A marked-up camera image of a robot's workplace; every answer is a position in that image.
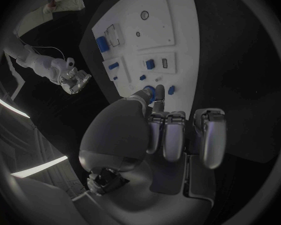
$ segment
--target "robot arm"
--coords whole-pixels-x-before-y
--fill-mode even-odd
[[[73,58],[68,57],[65,61],[61,58],[37,54],[30,45],[22,45],[14,34],[3,50],[16,59],[17,64],[23,68],[31,68],[37,75],[62,86],[68,94],[79,93],[92,77],[83,70],[78,71],[74,67]]]

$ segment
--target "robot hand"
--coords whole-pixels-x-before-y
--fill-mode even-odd
[[[89,82],[92,76],[85,71],[78,71],[76,67],[72,68],[60,76],[60,84],[68,94],[79,93]]]

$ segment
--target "white shirt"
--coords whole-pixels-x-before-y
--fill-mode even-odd
[[[55,2],[55,7],[48,7],[48,5],[45,5],[43,13],[49,14],[63,11],[80,11],[85,8],[83,0],[55,0]]]

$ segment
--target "fluorescent light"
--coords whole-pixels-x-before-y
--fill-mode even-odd
[[[32,174],[36,174],[42,170],[45,170],[49,167],[52,167],[53,165],[55,164],[58,164],[64,160],[66,160],[68,157],[67,156],[63,156],[63,157],[60,157],[58,159],[55,159],[53,161],[49,161],[47,163],[44,163],[42,165],[39,165],[39,166],[36,166],[36,167],[33,167],[33,168],[30,168],[30,169],[27,169],[27,170],[24,170],[24,171],[19,171],[19,172],[15,172],[15,173],[12,173],[11,175],[15,176],[15,177],[18,177],[20,179],[22,178],[25,178],[25,177],[28,177]]]
[[[1,99],[0,99],[0,104],[2,104],[4,107],[6,107],[6,108],[8,108],[8,109],[10,109],[10,110],[12,110],[12,111],[18,113],[18,114],[21,114],[22,116],[24,116],[24,117],[26,117],[26,118],[30,118],[26,113],[17,110],[16,108],[10,106],[10,105],[7,104],[6,102],[2,101]]]

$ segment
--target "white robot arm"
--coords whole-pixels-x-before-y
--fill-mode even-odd
[[[83,89],[90,78],[85,71],[78,71],[73,58],[67,60],[37,54],[30,45],[22,45],[13,34],[3,49],[16,63],[23,68],[32,68],[34,72],[48,78],[52,83],[61,85],[68,94],[77,94]]]

